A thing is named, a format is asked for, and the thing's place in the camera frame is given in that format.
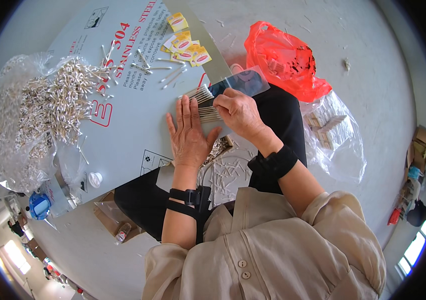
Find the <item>wrist strap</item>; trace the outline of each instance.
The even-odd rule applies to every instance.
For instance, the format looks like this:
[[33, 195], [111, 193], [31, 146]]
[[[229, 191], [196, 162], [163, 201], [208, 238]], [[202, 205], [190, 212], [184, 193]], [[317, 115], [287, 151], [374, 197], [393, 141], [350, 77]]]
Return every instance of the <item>wrist strap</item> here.
[[168, 201], [166, 201], [166, 208], [174, 210], [175, 212], [178, 212], [178, 213], [182, 213], [184, 215], [188, 215], [197, 221], [199, 220], [199, 216], [200, 216], [199, 212], [193, 207], [187, 206], [183, 203], [168, 199]]
[[199, 204], [200, 191], [197, 189], [170, 189], [170, 197], [173, 199], [185, 201], [187, 206], [196, 206]]

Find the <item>window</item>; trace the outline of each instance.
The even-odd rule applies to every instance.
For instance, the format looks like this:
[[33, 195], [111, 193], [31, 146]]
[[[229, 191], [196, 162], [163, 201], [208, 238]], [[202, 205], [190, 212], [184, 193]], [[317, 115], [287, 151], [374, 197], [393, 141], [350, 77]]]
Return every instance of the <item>window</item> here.
[[408, 249], [404, 253], [400, 262], [398, 263], [400, 269], [405, 275], [408, 275], [414, 267], [414, 264], [420, 257], [421, 251], [426, 244], [426, 221], [421, 225], [420, 231], [416, 233], [416, 237], [411, 242]]
[[15, 242], [11, 239], [8, 243], [5, 245], [6, 253], [8, 253], [9, 258], [11, 261], [16, 265], [16, 267], [19, 268], [19, 270], [26, 274], [31, 268], [30, 264], [26, 262], [26, 258], [21, 254], [21, 251], [16, 246]]

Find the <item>clear plastic bag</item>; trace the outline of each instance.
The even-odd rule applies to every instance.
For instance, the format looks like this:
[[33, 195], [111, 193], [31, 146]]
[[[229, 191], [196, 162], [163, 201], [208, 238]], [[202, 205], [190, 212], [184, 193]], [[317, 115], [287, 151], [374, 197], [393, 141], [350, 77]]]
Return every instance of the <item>clear plastic bag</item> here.
[[114, 201], [95, 202], [95, 205], [117, 224], [121, 222], [131, 222]]
[[366, 168], [358, 124], [334, 91], [312, 103], [300, 102], [308, 165], [332, 178], [360, 183]]
[[[22, 90], [30, 79], [48, 76], [46, 53], [11, 58], [0, 71], [0, 184], [5, 188], [30, 193], [54, 174], [53, 158], [56, 144], [46, 130], [35, 139], [18, 146], [17, 134], [20, 122]], [[41, 155], [32, 157], [35, 147], [47, 145]]]
[[63, 142], [58, 142], [56, 155], [59, 160], [61, 176], [69, 187], [72, 200], [76, 205], [79, 205], [81, 204], [79, 199], [80, 185], [81, 181], [83, 181], [86, 161], [75, 145], [66, 145]]
[[[0, 71], [0, 184], [15, 192], [29, 194], [54, 176], [58, 132], [52, 132], [54, 122], [47, 117], [45, 108], [52, 107], [48, 92], [66, 63], [79, 59], [87, 65], [82, 58], [66, 57], [47, 69], [50, 58], [48, 53], [18, 55]], [[60, 148], [65, 153], [74, 146], [61, 143]], [[60, 157], [62, 175], [72, 190], [78, 190], [84, 165], [79, 153], [68, 155]]]

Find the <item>hand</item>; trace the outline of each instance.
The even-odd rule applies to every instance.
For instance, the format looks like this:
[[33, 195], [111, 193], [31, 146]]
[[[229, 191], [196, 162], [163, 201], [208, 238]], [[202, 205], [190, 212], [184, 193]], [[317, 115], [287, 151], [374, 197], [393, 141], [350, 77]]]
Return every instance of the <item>hand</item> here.
[[166, 123], [170, 131], [171, 149], [176, 168], [185, 166], [198, 169], [210, 154], [222, 130], [221, 127], [216, 127], [205, 138], [199, 121], [198, 102], [195, 98], [190, 102], [186, 95], [176, 102], [178, 129], [175, 129], [170, 113], [166, 114]]
[[230, 87], [214, 99], [213, 106], [229, 128], [250, 142], [267, 129], [254, 99]]

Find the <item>plastic bag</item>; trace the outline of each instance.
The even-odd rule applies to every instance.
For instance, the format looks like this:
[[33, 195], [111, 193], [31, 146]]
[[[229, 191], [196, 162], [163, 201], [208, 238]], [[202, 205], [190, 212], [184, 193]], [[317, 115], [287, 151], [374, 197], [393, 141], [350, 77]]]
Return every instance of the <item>plastic bag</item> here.
[[117, 224], [130, 221], [130, 219], [120, 210], [114, 201], [103, 201], [94, 203], [108, 218]]
[[281, 87], [298, 100], [313, 102], [331, 91], [325, 79], [315, 77], [316, 62], [310, 47], [270, 23], [254, 23], [245, 48], [247, 68], [259, 65], [270, 84]]
[[69, 187], [69, 193], [76, 206], [82, 202], [79, 198], [81, 182], [85, 177], [86, 161], [75, 145], [58, 142], [57, 154], [61, 177]]
[[300, 103], [308, 165], [318, 164], [342, 182], [360, 183], [366, 168], [358, 124], [331, 91], [312, 103]]
[[[29, 194], [54, 176], [58, 132], [52, 131], [55, 123], [50, 115], [54, 110], [50, 89], [52, 85], [59, 87], [54, 83], [59, 80], [56, 73], [66, 63], [78, 59], [87, 65], [80, 57], [66, 57], [47, 69], [49, 58], [47, 53], [19, 55], [0, 71], [0, 184], [15, 192]], [[82, 170], [79, 161], [74, 162], [73, 158], [63, 163], [63, 166], [71, 163], [65, 171], [69, 184], [78, 182], [78, 172]]]
[[[6, 189], [30, 193], [54, 174], [55, 141], [47, 130], [18, 146], [22, 89], [32, 78], [48, 76], [46, 53], [11, 58], [0, 71], [0, 184]], [[41, 155], [30, 152], [46, 145]]]

